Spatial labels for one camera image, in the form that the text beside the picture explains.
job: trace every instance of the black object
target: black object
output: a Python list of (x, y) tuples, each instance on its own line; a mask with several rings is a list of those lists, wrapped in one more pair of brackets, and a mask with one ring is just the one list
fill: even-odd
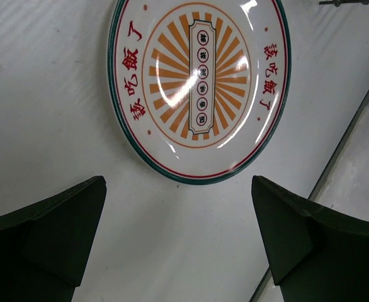
[(369, 301), (369, 222), (253, 178), (273, 280), (285, 302)]
[(342, 4), (349, 4), (349, 3), (362, 3), (364, 5), (369, 4), (369, 0), (329, 0), (329, 1), (321, 1), (319, 5), (325, 4), (333, 4), (335, 7), (339, 7)]
[(105, 179), (96, 176), (0, 216), (0, 302), (70, 302), (105, 197)]

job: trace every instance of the round plate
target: round plate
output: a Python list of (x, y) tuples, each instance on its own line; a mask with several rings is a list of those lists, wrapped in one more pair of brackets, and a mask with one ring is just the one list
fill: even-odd
[(279, 0), (119, 0), (111, 97), (135, 151), (188, 184), (227, 179), (272, 136), (290, 80)]

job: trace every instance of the plate rim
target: plate rim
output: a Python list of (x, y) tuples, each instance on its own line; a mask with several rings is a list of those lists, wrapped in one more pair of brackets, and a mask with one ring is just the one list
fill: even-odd
[(116, 35), (116, 29), (118, 26), (118, 20), (122, 13), (122, 9), (125, 5), (125, 3), (129, 0), (117, 0), (117, 4), (115, 7), (115, 10), (113, 12), (113, 16), (111, 18), (110, 26), (109, 26), (109, 35), (108, 35), (108, 46), (107, 46), (107, 73), (108, 73), (108, 85), (109, 85), (109, 93), (111, 102), (113, 104), (113, 108), (115, 109), (115, 113), (117, 116), (117, 119), (119, 121), (120, 127), (126, 136), (126, 139), (129, 141), (137, 155), (152, 169), (154, 169), (156, 172), (162, 174), (163, 176), (170, 178), (174, 181), (183, 183), (183, 184), (192, 184), (192, 185), (207, 185), (207, 184), (215, 184), (217, 182), (224, 181), (226, 179), (229, 179), (236, 174), (240, 173), (242, 170), (244, 170), (248, 165), (250, 165), (259, 155), (260, 153), (265, 149), (269, 141), (271, 140), (271, 137), (273, 136), (274, 132), (277, 129), (278, 124), (280, 123), (285, 105), (287, 103), (288, 99), (288, 92), (290, 87), (290, 79), (291, 79), (291, 69), (292, 69), (292, 51), (291, 51), (291, 39), (290, 39), (290, 32), (288, 27), (288, 21), (287, 17), (285, 15), (285, 10), (283, 7), (283, 4), (281, 0), (271, 0), (271, 2), (274, 5), (277, 5), (278, 10), (280, 12), (281, 20), (284, 26), (284, 32), (285, 32), (285, 40), (287, 43), (287, 81), (285, 83), (285, 89), (284, 89), (284, 95), (282, 104), (280, 107), (280, 110), (278, 112), (278, 116), (276, 121), (273, 124), (272, 129), (268, 133), (268, 136), (266, 137), (266, 140), (261, 144), (261, 146), (257, 149), (257, 151), (250, 156), (247, 160), (245, 160), (241, 165), (236, 167), (235, 169), (229, 170), (229, 171), (223, 171), (223, 174), (213, 177), (205, 177), (205, 178), (191, 178), (191, 177), (183, 177), (176, 174), (173, 174), (172, 172), (167, 171), (166, 169), (162, 168), (160, 165), (155, 163), (138, 145), (138, 143), (135, 141), (134, 137), (130, 133), (130, 130), (128, 129), (128, 126), (126, 125), (123, 114), (120, 111), (120, 99), (117, 96), (117, 93), (115, 91), (115, 85), (114, 81), (114, 69), (113, 69), (113, 56), (114, 56), (114, 45), (115, 45), (115, 39), (117, 38)]

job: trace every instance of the orange sunburst pattern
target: orange sunburst pattern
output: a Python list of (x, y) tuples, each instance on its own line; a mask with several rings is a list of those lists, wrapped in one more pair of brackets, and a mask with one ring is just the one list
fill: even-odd
[[(152, 118), (172, 140), (186, 147), (207, 147), (222, 139), (241, 118), (250, 92), (246, 44), (237, 27), (214, 9), (179, 10), (175, 18), (159, 23), (146, 51), (152, 58), (143, 67), (147, 78), (144, 96)], [(215, 29), (215, 85), (213, 126), (194, 135), (189, 129), (189, 90), (195, 85), (190, 70), (189, 28), (195, 20), (211, 22)]]

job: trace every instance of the red chinese character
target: red chinese character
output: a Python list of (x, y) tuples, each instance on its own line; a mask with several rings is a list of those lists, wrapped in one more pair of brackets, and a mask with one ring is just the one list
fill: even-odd
[(264, 53), (266, 54), (266, 60), (270, 59), (271, 57), (277, 56), (277, 44), (271, 44), (264, 48)]
[(128, 81), (126, 80), (126, 78), (124, 78), (124, 88), (127, 89), (128, 95), (132, 96), (134, 94), (134, 88), (133, 87), (137, 87), (137, 85), (139, 84), (138, 80), (137, 80), (137, 75), (132, 75), (131, 80), (135, 80), (135, 83), (132, 81)]
[(133, 118), (139, 120), (141, 116), (145, 115), (144, 106), (140, 104), (140, 99), (134, 102), (134, 105), (130, 104), (130, 112), (133, 113)]
[(128, 29), (128, 35), (127, 36), (130, 36), (132, 34), (132, 32), (136, 33), (137, 36), (139, 36), (139, 39), (137, 41), (140, 41), (142, 39), (142, 35), (134, 29), (133, 27), (133, 21), (130, 21), (130, 28)]
[(275, 90), (274, 90), (275, 86), (277, 86), (277, 84), (273, 81), (264, 81), (263, 94), (265, 94), (266, 92), (275, 94)]
[(134, 52), (131, 52), (129, 49), (126, 51), (126, 48), (124, 48), (123, 51), (124, 60), (122, 64), (127, 68), (127, 70), (130, 70), (131, 68), (137, 70), (137, 54), (139, 51), (137, 49)]
[(276, 67), (275, 62), (270, 63), (270, 68), (266, 69), (266, 77), (269, 77), (271, 74), (277, 75), (277, 71), (278, 71), (278, 68)]
[(267, 110), (270, 110), (271, 108), (271, 101), (268, 102), (268, 104), (266, 104), (265, 102), (263, 102), (263, 100), (260, 101), (260, 105), (263, 105), (267, 108)]

